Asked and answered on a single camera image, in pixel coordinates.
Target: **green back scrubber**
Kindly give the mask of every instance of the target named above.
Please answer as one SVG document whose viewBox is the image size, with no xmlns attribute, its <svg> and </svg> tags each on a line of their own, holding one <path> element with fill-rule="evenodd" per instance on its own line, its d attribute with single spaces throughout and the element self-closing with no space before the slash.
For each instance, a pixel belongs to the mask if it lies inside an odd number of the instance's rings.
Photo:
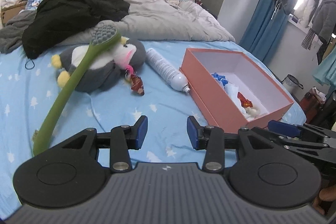
<svg viewBox="0 0 336 224">
<path fill-rule="evenodd" d="M 49 148 L 51 135 L 53 134 L 60 115 L 72 92 L 75 90 L 79 81 L 83 77 L 84 73 L 88 70 L 92 62 L 97 58 L 97 56 L 99 56 L 99 54 L 116 45 L 120 39 L 121 34 L 117 31 L 116 28 L 102 23 L 97 24 L 92 32 L 92 41 L 90 42 L 89 48 L 83 60 L 72 73 L 64 88 L 58 94 L 58 97 L 49 110 L 49 113 L 43 121 L 40 130 L 35 131 L 34 133 L 34 156 Z"/>
</svg>

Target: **white aerosol can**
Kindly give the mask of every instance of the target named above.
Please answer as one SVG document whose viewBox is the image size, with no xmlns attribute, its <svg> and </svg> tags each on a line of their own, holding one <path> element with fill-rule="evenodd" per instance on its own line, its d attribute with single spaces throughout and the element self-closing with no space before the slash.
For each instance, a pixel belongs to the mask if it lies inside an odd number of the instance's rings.
<svg viewBox="0 0 336 224">
<path fill-rule="evenodd" d="M 175 69 L 155 49 L 149 48 L 146 51 L 146 61 L 173 89 L 185 93 L 190 91 L 185 75 Z"/>
</svg>

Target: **finger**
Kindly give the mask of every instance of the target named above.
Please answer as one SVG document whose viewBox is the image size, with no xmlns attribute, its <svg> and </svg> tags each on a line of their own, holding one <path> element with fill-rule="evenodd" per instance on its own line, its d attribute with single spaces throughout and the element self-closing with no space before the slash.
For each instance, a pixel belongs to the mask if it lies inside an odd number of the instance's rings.
<svg viewBox="0 0 336 224">
<path fill-rule="evenodd" d="M 336 200 L 336 185 L 321 190 L 319 197 L 323 201 Z"/>
<path fill-rule="evenodd" d="M 313 202 L 312 206 L 313 206 L 313 208 L 314 208 L 315 210 L 317 210 L 320 214 L 324 215 L 324 210 L 319 206 L 320 203 L 321 203 L 321 200 L 319 199 L 319 197 L 316 197 L 316 198 L 314 199 L 314 202 Z"/>
<path fill-rule="evenodd" d="M 312 204 L 312 206 L 315 208 L 317 206 L 319 206 L 321 203 L 321 200 L 319 199 L 319 197 L 317 196 L 315 199 L 314 199 L 314 202 Z"/>
<path fill-rule="evenodd" d="M 324 210 L 320 206 L 314 207 L 315 210 L 317 210 L 321 215 L 324 216 Z"/>
</svg>

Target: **blue bedsheet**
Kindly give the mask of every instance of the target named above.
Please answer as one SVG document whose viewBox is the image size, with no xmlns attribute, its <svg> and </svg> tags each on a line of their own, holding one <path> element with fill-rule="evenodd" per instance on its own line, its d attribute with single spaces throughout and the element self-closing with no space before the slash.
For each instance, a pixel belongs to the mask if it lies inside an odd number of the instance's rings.
<svg viewBox="0 0 336 224">
<path fill-rule="evenodd" d="M 250 53 L 233 42 L 144 42 L 153 47 L 173 65 L 182 64 L 187 47 L 217 48 L 245 52 L 263 70 L 270 71 Z M 19 206 L 12 185 L 16 168 L 31 157 L 31 137 L 39 129 L 51 108 L 59 88 L 50 58 L 64 47 L 56 47 L 35 60 L 32 70 L 25 69 L 22 48 L 0 55 L 0 217 L 6 219 Z M 88 128 L 108 132 L 121 124 L 134 124 L 140 115 L 148 116 L 148 133 L 139 151 L 130 151 L 132 162 L 198 162 L 202 166 L 204 151 L 192 149 L 186 120 L 194 115 L 201 125 L 206 120 L 189 95 L 174 91 L 148 65 L 139 75 L 144 82 L 145 95 L 132 95 L 129 85 L 120 79 L 107 92 L 91 95 L 74 92 L 58 121 L 53 134 L 55 145 Z M 303 124 L 305 114 L 297 103 L 284 116 L 289 123 Z M 109 152 L 100 151 L 99 162 L 109 166 Z M 226 166 L 236 162 L 234 152 L 226 152 Z"/>
</svg>

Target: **cardboard box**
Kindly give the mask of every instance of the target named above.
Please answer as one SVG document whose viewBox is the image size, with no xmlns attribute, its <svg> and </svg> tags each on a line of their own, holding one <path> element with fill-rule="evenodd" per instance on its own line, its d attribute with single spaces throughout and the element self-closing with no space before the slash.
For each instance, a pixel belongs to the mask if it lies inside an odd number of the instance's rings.
<svg viewBox="0 0 336 224">
<path fill-rule="evenodd" d="M 181 71 L 189 81 L 190 95 L 207 122 L 225 132 L 237 133 L 241 127 L 267 127 L 270 120 L 280 120 L 293 105 L 293 99 L 257 64 L 242 52 L 188 48 Z M 247 120 L 226 94 L 212 73 L 225 75 L 239 86 L 246 99 L 261 113 Z"/>
<path fill-rule="evenodd" d="M 11 7 L 1 9 L 2 25 L 5 25 L 8 20 L 10 20 L 12 17 L 16 16 L 21 10 L 23 10 L 26 7 L 26 3 L 27 1 L 22 1 Z"/>
</svg>

